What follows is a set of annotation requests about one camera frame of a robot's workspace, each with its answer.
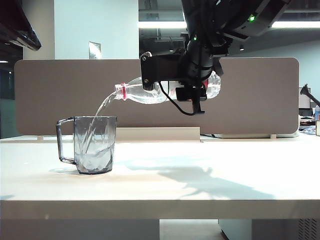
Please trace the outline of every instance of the green led light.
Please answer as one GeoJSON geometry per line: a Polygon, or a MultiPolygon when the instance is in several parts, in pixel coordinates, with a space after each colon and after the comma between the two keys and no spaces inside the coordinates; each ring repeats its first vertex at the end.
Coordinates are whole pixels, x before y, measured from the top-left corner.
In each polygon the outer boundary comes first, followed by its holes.
{"type": "Polygon", "coordinates": [[[253,22],[255,19],[256,19],[256,16],[251,15],[248,20],[249,22],[253,22]]]}

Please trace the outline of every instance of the desk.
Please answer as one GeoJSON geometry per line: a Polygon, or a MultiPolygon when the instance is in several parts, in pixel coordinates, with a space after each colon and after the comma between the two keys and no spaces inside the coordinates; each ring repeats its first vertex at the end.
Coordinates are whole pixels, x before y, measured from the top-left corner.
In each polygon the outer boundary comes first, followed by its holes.
{"type": "MultiPolygon", "coordinates": [[[[65,143],[72,152],[72,143],[65,143]]],[[[320,137],[118,143],[113,170],[79,175],[56,142],[1,143],[1,219],[320,217],[320,137]]]]}

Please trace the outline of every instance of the clear plastic pitcher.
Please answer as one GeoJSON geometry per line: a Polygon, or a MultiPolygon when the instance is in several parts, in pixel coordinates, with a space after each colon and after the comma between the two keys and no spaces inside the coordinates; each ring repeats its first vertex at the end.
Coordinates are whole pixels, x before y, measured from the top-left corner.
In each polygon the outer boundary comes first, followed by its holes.
{"type": "Polygon", "coordinates": [[[116,116],[74,116],[56,123],[59,158],[76,165],[80,174],[102,174],[112,170],[116,138],[116,116]],[[73,122],[74,157],[65,157],[61,125],[73,122]]]}

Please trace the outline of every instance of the pitcher handle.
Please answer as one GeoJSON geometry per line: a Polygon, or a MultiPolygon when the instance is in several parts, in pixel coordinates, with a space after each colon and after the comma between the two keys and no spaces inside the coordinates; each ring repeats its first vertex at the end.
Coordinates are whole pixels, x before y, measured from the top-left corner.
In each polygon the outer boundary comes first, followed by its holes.
{"type": "Polygon", "coordinates": [[[61,125],[67,122],[71,122],[71,121],[75,121],[74,117],[69,117],[66,119],[62,119],[59,120],[56,125],[55,125],[55,129],[56,129],[56,138],[58,141],[58,151],[59,151],[59,159],[61,162],[63,163],[67,163],[67,164],[76,164],[75,163],[75,159],[72,157],[64,157],[64,153],[63,153],[63,144],[62,144],[62,133],[61,133],[61,125]]]}

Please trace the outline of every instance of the plastic water bottle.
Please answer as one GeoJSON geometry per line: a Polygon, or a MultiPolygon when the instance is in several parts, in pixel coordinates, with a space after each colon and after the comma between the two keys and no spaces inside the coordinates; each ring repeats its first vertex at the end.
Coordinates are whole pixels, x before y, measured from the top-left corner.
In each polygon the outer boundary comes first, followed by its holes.
{"type": "MultiPolygon", "coordinates": [[[[161,85],[163,90],[173,100],[177,99],[176,88],[183,88],[183,85],[181,85],[178,81],[162,81],[161,85]]],[[[221,79],[213,71],[210,77],[204,82],[204,85],[206,87],[206,97],[208,99],[212,99],[220,92],[221,79]]],[[[129,83],[116,84],[114,89],[116,92],[115,99],[118,100],[130,99],[141,104],[159,104],[169,101],[166,95],[164,95],[164,93],[161,91],[158,82],[154,83],[153,90],[144,90],[141,77],[137,77],[129,83]]]]}
{"type": "Polygon", "coordinates": [[[315,106],[315,111],[314,111],[314,118],[315,120],[320,120],[320,107],[317,105],[315,106]]]}

